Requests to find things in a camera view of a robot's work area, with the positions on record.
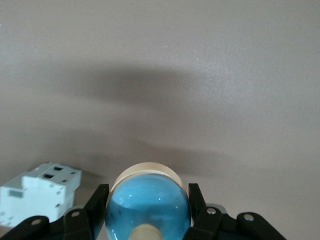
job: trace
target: small black hole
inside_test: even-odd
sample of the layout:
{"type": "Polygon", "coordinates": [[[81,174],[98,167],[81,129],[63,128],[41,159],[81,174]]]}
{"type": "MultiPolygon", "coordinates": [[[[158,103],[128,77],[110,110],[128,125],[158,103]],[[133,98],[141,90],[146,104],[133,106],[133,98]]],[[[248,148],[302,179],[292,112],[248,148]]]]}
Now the small black hole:
{"type": "Polygon", "coordinates": [[[46,179],[51,179],[54,177],[54,175],[45,174],[45,175],[43,175],[43,177],[45,177],[46,179]]]}

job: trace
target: gray surface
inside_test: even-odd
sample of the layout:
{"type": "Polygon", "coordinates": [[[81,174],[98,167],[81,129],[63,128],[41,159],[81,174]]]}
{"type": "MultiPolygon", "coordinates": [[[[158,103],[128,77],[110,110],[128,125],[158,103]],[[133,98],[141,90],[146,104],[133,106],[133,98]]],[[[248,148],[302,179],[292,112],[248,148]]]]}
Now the gray surface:
{"type": "Polygon", "coordinates": [[[2,0],[0,25],[1,185],[69,164],[83,205],[154,161],[319,237],[319,1],[2,0]]]}

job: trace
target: black square slot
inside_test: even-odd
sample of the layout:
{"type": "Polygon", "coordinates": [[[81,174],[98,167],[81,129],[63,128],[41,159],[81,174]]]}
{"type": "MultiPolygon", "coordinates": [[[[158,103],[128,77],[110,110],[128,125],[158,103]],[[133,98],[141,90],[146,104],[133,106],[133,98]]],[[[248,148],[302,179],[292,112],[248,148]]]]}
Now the black square slot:
{"type": "Polygon", "coordinates": [[[62,167],[57,167],[57,166],[54,167],[54,170],[56,171],[61,171],[62,169],[63,169],[62,167]]]}
{"type": "Polygon", "coordinates": [[[43,175],[43,177],[46,178],[46,179],[51,179],[51,178],[54,177],[54,175],[45,174],[45,175],[43,175]]]}

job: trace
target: glossy blue sphere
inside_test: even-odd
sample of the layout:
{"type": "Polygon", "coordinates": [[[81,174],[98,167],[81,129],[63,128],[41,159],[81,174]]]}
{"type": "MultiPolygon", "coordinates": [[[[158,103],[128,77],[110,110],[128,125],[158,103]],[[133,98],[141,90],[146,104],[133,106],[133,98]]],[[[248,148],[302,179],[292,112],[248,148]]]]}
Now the glossy blue sphere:
{"type": "Polygon", "coordinates": [[[135,176],[120,184],[107,205],[110,240],[128,240],[134,228],[150,224],[163,240],[181,240],[190,227],[186,194],[172,180],[156,174],[135,176]]]}

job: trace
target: beige round knob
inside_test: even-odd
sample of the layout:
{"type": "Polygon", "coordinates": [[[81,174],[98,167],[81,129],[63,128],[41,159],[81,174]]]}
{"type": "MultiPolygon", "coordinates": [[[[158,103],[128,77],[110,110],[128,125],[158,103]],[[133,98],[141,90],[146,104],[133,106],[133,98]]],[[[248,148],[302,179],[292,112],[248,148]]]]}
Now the beige round knob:
{"type": "Polygon", "coordinates": [[[156,227],[141,224],[132,230],[129,240],[162,240],[162,235],[156,227]]]}

